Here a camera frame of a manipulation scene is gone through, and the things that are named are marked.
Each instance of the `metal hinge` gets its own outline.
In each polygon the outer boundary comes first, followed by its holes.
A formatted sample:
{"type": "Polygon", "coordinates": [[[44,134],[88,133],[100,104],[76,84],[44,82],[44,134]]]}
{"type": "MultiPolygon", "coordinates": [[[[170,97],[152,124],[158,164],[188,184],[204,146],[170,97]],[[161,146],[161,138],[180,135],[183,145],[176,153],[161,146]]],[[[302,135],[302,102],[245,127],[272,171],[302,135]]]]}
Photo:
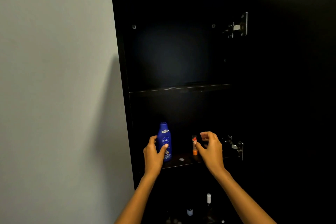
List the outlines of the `metal hinge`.
{"type": "Polygon", "coordinates": [[[241,141],[238,141],[237,143],[233,143],[232,136],[227,136],[227,140],[224,141],[225,143],[231,144],[232,149],[236,149],[238,152],[238,157],[243,160],[243,153],[244,153],[244,143],[241,141]]]}
{"type": "Polygon", "coordinates": [[[248,22],[248,12],[241,15],[241,21],[239,23],[233,22],[228,26],[228,29],[225,30],[228,37],[239,37],[247,35],[247,22],[248,22]]]}

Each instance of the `left hand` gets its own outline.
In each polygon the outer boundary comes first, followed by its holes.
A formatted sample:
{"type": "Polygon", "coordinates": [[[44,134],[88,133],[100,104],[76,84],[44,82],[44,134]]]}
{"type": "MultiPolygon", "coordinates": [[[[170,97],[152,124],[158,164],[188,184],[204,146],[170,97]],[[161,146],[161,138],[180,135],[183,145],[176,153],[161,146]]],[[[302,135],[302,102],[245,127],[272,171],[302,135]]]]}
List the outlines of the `left hand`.
{"type": "Polygon", "coordinates": [[[168,144],[165,144],[162,146],[160,152],[157,153],[155,147],[156,138],[157,136],[149,138],[149,143],[143,150],[143,155],[145,156],[145,175],[154,179],[157,178],[161,171],[165,151],[168,148],[168,144]]]}

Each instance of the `right hand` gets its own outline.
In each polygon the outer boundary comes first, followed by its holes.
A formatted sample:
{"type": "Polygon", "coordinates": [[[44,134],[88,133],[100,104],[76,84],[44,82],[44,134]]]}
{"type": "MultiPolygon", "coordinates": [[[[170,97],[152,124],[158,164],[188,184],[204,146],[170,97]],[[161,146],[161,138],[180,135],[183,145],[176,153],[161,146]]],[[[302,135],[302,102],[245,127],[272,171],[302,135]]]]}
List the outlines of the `right hand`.
{"type": "Polygon", "coordinates": [[[194,142],[194,144],[212,175],[218,175],[218,173],[225,171],[222,144],[217,135],[212,132],[202,132],[200,135],[202,141],[209,142],[207,149],[204,149],[199,142],[194,142]]]}

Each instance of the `hand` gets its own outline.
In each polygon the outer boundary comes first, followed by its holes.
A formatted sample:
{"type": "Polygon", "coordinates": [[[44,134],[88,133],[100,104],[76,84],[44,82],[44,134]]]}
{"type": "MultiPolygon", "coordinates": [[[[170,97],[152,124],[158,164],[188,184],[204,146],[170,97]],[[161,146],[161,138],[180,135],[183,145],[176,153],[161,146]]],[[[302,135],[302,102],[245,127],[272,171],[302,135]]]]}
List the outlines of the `hand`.
{"type": "Polygon", "coordinates": [[[200,135],[202,141],[209,142],[208,146],[206,146],[207,149],[204,149],[199,142],[194,142],[194,144],[212,175],[218,175],[220,172],[225,171],[222,144],[217,135],[212,132],[202,132],[200,135]]]}
{"type": "Polygon", "coordinates": [[[145,176],[156,179],[161,171],[163,164],[163,158],[165,156],[165,151],[168,148],[168,144],[162,146],[159,153],[156,152],[155,139],[157,136],[152,136],[149,138],[149,143],[143,150],[143,155],[145,156],[145,176]]]}

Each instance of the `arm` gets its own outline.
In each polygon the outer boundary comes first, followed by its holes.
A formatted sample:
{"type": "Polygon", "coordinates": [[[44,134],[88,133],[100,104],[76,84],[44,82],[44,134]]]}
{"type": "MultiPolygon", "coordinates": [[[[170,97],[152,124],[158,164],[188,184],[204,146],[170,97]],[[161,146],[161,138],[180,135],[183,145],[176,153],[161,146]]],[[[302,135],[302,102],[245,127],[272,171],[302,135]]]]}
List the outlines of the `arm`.
{"type": "Polygon", "coordinates": [[[149,139],[148,145],[143,150],[145,156],[145,174],[139,186],[136,188],[134,195],[115,221],[115,224],[140,224],[141,222],[149,194],[161,171],[165,151],[168,147],[168,144],[162,146],[160,152],[157,153],[154,143],[156,137],[157,136],[152,136],[149,139]]]}
{"type": "Polygon", "coordinates": [[[275,221],[233,180],[230,173],[224,168],[222,144],[216,134],[201,133],[203,141],[208,141],[207,149],[195,142],[206,166],[222,186],[232,205],[236,209],[244,224],[274,224],[275,221]]]}

